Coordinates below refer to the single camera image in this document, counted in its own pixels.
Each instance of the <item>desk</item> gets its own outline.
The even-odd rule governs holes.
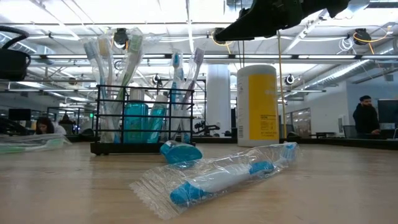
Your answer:
[[[205,157],[243,150],[198,144]],[[159,155],[96,157],[88,143],[65,150],[0,156],[0,223],[242,224],[394,223],[398,151],[301,145],[296,167],[168,221],[158,219],[128,185]]]

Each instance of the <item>wall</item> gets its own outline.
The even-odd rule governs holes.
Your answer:
[[[58,107],[59,102],[54,97],[40,96],[37,93],[28,93],[28,97],[21,96],[20,93],[2,93],[0,94],[0,106],[2,108],[26,108],[46,112],[47,107]]]
[[[369,95],[372,98],[373,106],[377,110],[378,99],[398,99],[398,83],[396,82],[366,82],[361,84],[347,84],[349,124],[355,125],[353,113],[359,103],[359,98]]]
[[[338,118],[343,117],[343,125],[348,124],[348,102],[346,82],[337,87],[325,88],[326,93],[310,93],[304,101],[288,101],[285,112],[310,108],[311,132],[338,133]]]

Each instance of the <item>ceiling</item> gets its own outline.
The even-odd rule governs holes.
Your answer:
[[[2,0],[0,1],[0,23],[24,29],[30,38],[23,41],[26,46],[37,48],[43,45],[50,48],[53,54],[85,54],[79,38],[96,37],[108,29],[138,27],[144,34],[163,34],[160,42],[148,45],[148,54],[170,54],[173,49],[179,49],[185,54],[191,54],[192,48],[204,47],[206,54],[278,54],[278,39],[258,38],[244,42],[232,42],[227,46],[215,44],[211,33],[215,27],[226,27],[238,18],[239,8],[225,7],[224,0],[189,0],[189,16],[191,20],[192,39],[188,38],[190,25],[188,24],[186,1],[184,0],[45,0],[41,8],[34,4],[38,0]],[[373,43],[378,46],[391,41],[398,33],[398,8],[366,8],[347,14],[342,12],[335,19],[325,17],[318,20],[320,12],[305,18],[300,25],[282,30],[280,45],[284,54],[371,54],[368,45],[353,45],[350,50],[342,50],[341,41],[347,34],[353,34],[356,28],[365,28],[373,39],[381,39]],[[296,36],[306,32],[297,44],[292,42]],[[114,48],[115,54],[121,50]],[[231,74],[241,68],[237,61],[223,62],[228,64]],[[133,80],[140,85],[148,85],[154,74],[162,78],[171,77],[170,62],[163,60],[157,65],[143,65],[138,68],[142,76],[136,75]],[[338,66],[338,63],[319,63],[296,61],[282,64],[282,74],[293,74],[299,77],[298,85],[313,80],[325,71]],[[41,79],[45,74],[51,74],[54,80],[77,79],[92,80],[91,67],[43,67],[30,68],[30,78]],[[205,79],[207,64],[200,70]],[[13,88],[27,88],[13,84]],[[69,85],[67,82],[43,83],[49,88],[89,88],[92,83],[77,83]],[[77,93],[65,93],[64,96],[82,96]]]

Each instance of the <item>white column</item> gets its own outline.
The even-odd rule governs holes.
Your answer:
[[[224,137],[225,131],[231,131],[231,93],[228,65],[209,65],[206,79],[207,108],[206,125],[218,125],[215,131]]]

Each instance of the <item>woman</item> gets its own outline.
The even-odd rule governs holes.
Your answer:
[[[53,124],[50,118],[39,118],[36,123],[35,134],[67,134],[62,126]]]

